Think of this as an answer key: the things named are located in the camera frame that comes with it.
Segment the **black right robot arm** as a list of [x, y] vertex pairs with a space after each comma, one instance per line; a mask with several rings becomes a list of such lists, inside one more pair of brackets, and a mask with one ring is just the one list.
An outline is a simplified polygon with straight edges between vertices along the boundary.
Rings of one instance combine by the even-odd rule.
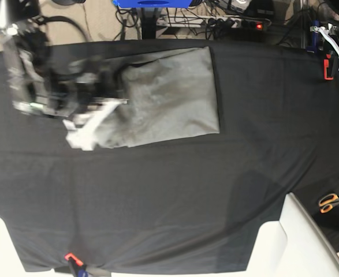
[[89, 41], [72, 19], [42, 15], [39, 1], [0, 1], [0, 42], [14, 108], [25, 114], [68, 118], [95, 115], [125, 104], [126, 99], [105, 87], [90, 47], [85, 59], [73, 64], [68, 73], [55, 69], [53, 49], [42, 30], [51, 23], [70, 24]]

